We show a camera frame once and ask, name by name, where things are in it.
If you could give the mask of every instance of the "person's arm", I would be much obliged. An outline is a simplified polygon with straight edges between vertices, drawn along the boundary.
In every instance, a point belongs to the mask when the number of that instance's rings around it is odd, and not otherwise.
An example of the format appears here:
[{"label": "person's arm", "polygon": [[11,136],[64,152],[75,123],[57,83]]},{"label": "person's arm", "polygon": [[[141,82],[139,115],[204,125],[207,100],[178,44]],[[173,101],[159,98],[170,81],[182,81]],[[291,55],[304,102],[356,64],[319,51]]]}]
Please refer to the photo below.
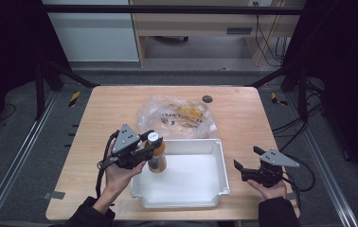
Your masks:
[{"label": "person's arm", "polygon": [[134,169],[110,165],[105,169],[106,185],[98,199],[88,197],[76,213],[63,225],[64,227],[111,226],[115,213],[109,209],[120,193],[127,187],[134,175],[141,173],[146,162]]},{"label": "person's arm", "polygon": [[260,227],[300,226],[294,207],[290,201],[285,199],[286,186],[283,181],[270,188],[266,188],[252,180],[247,182],[264,197],[264,201],[259,204]]}]

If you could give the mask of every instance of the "robotic arm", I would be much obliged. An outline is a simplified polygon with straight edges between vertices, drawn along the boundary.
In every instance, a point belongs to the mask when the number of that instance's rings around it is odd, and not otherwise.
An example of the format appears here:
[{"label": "robotic arm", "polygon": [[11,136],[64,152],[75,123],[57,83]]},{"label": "robotic arm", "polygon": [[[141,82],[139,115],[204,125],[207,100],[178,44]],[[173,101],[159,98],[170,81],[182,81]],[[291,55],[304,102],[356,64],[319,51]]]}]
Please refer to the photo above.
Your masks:
[{"label": "robotic arm", "polygon": [[242,174],[242,181],[254,180],[265,187],[272,187],[282,180],[282,167],[299,167],[299,164],[288,158],[276,149],[271,148],[268,151],[254,146],[253,150],[260,156],[260,168],[243,168],[242,164],[234,160],[234,166]]},{"label": "robotic arm", "polygon": [[[99,172],[96,185],[98,198],[106,167],[116,164],[120,168],[133,169],[141,162],[149,161],[152,158],[155,149],[161,146],[162,138],[159,138],[146,148],[137,149],[140,140],[142,142],[146,141],[151,132],[153,131],[147,131],[140,135],[135,133],[127,124],[123,124],[120,131],[116,131],[110,136],[103,159],[98,162]],[[109,147],[114,139],[111,155],[108,155]]]}]

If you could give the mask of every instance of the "bottle cap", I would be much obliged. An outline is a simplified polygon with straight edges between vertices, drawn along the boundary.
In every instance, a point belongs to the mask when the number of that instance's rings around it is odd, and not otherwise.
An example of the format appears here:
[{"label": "bottle cap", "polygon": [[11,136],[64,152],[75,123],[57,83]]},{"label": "bottle cap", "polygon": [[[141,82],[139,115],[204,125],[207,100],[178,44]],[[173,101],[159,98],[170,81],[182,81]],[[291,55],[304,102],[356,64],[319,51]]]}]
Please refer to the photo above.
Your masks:
[{"label": "bottle cap", "polygon": [[149,143],[152,144],[153,142],[155,142],[157,139],[159,138],[159,135],[158,133],[156,132],[151,132],[148,136],[148,140],[149,140]]}]

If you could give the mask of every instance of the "bottle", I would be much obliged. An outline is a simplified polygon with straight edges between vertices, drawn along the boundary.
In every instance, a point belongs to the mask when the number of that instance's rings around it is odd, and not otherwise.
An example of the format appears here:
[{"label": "bottle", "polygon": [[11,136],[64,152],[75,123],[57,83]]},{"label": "bottle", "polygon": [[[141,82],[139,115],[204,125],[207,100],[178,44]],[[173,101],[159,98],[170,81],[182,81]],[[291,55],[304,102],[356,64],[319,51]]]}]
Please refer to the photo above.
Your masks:
[{"label": "bottle", "polygon": [[[148,136],[148,140],[145,147],[151,145],[159,138],[156,132],[151,132]],[[156,148],[153,153],[152,159],[148,161],[149,169],[151,172],[160,173],[167,167],[167,158],[165,157],[165,142],[162,141],[161,146]]]}]

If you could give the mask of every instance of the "clear plastic bag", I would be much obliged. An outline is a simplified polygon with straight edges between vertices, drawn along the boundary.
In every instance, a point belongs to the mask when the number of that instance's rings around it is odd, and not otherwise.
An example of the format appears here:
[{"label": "clear plastic bag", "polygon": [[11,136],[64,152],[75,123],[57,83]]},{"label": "clear plastic bag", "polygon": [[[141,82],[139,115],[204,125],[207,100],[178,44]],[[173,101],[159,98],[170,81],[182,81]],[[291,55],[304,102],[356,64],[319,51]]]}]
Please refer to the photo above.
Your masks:
[{"label": "clear plastic bag", "polygon": [[151,96],[137,113],[140,133],[154,130],[165,139],[215,138],[217,127],[207,105],[172,96]]}]

